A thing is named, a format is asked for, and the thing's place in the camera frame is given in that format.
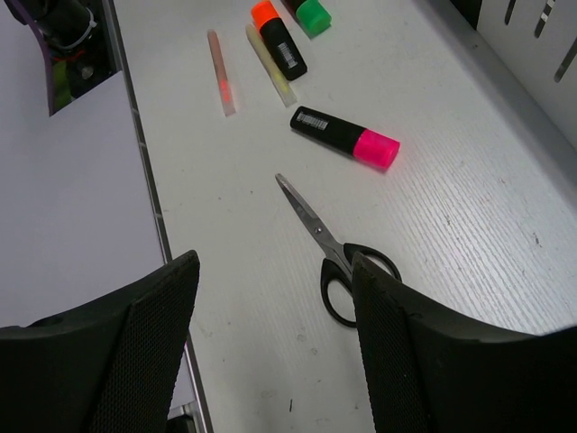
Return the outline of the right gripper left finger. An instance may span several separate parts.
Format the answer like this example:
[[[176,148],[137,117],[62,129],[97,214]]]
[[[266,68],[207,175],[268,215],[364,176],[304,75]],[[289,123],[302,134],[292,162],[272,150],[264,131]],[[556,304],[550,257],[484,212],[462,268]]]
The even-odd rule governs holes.
[[[3,432],[163,432],[200,261],[157,271],[28,327],[1,330]]]

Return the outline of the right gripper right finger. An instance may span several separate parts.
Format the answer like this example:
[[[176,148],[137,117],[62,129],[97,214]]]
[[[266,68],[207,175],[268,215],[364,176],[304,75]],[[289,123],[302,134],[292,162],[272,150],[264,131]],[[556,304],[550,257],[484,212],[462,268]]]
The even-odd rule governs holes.
[[[353,303],[377,431],[575,431],[574,327],[535,336],[493,326],[361,254]]]

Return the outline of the pink cap black highlighter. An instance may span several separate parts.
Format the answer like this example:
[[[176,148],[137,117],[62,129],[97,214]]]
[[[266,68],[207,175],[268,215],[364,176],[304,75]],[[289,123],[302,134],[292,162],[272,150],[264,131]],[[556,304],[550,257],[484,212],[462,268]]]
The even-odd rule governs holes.
[[[341,118],[300,106],[289,121],[292,130],[379,170],[395,161],[400,142]]]

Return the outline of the yellow translucent pen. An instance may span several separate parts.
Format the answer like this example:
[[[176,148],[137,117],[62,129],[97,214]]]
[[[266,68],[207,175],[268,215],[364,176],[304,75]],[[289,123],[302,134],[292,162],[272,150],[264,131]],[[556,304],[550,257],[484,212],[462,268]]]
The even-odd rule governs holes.
[[[262,66],[267,72],[273,86],[275,87],[283,105],[290,107],[297,103],[297,97],[290,87],[288,81],[280,71],[274,59],[269,54],[266,46],[258,34],[256,28],[252,24],[245,26],[245,33],[249,43],[251,44],[255,54],[260,60]]]

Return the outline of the green cap black highlighter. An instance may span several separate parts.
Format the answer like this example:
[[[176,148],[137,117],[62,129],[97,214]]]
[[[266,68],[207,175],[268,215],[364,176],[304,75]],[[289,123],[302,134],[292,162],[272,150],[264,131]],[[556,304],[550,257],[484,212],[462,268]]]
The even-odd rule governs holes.
[[[283,4],[310,37],[316,37],[332,24],[332,16],[317,0],[284,0]]]

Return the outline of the orange cap black highlighter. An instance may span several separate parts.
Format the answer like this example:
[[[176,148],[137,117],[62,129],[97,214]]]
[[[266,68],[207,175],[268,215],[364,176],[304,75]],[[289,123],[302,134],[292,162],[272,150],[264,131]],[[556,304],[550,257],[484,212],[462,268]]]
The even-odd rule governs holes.
[[[307,64],[272,2],[260,1],[252,7],[251,14],[257,32],[285,79],[294,81],[305,75]]]

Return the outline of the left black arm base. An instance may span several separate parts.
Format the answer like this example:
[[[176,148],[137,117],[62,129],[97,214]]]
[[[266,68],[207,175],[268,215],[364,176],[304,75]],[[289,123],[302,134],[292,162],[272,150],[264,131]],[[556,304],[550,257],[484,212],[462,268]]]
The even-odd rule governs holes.
[[[121,69],[112,1],[7,1],[5,5],[40,46],[49,115]]]

